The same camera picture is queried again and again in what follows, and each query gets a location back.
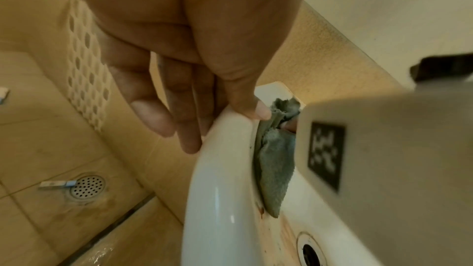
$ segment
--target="floor drain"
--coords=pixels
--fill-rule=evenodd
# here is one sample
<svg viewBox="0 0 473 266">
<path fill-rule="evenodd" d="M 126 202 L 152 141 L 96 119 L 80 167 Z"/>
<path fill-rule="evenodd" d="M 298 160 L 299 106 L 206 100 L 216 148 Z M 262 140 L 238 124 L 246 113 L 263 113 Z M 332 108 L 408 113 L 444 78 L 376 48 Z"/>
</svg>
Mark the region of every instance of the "floor drain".
<svg viewBox="0 0 473 266">
<path fill-rule="evenodd" d="M 311 235 L 301 233 L 297 238 L 297 249 L 302 266 L 327 266 L 322 249 Z"/>
<path fill-rule="evenodd" d="M 98 196 L 105 189 L 105 179 L 100 176 L 86 176 L 77 180 L 70 189 L 70 195 L 79 200 Z"/>
</svg>

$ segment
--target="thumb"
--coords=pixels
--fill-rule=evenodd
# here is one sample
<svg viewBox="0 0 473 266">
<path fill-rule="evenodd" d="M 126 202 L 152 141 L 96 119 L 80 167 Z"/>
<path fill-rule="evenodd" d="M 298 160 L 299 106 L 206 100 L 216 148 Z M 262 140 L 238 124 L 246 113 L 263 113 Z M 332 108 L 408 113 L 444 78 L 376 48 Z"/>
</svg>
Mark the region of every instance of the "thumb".
<svg viewBox="0 0 473 266">
<path fill-rule="evenodd" d="M 234 111 L 250 119 L 269 120 L 271 109 L 255 96 L 257 80 L 258 77 L 244 77 L 224 81 L 225 93 Z"/>
</svg>

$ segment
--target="white sink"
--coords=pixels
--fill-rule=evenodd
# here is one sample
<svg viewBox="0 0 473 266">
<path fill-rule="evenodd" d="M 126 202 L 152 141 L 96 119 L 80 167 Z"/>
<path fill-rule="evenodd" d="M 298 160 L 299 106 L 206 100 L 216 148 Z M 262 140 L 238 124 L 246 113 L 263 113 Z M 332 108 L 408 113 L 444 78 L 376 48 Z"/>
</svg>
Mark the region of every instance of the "white sink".
<svg viewBox="0 0 473 266">
<path fill-rule="evenodd" d="M 293 96 L 278 82 L 258 87 L 256 95 L 268 106 Z M 189 191 L 182 265 L 381 265 L 297 169 L 279 218 L 261 214 L 252 169 L 257 127 L 227 108 L 208 134 Z M 308 264 L 306 244 L 317 255 Z"/>
</svg>

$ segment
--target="metal drain cover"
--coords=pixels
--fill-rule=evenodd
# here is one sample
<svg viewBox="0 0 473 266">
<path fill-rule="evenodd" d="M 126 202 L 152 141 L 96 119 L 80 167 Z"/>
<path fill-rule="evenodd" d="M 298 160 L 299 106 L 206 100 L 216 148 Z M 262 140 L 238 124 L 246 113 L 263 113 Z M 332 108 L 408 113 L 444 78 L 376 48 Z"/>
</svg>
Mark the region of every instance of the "metal drain cover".
<svg viewBox="0 0 473 266">
<path fill-rule="evenodd" d="M 77 180 L 70 189 L 70 195 L 79 200 L 98 196 L 105 189 L 105 179 L 100 176 L 86 176 Z"/>
</svg>

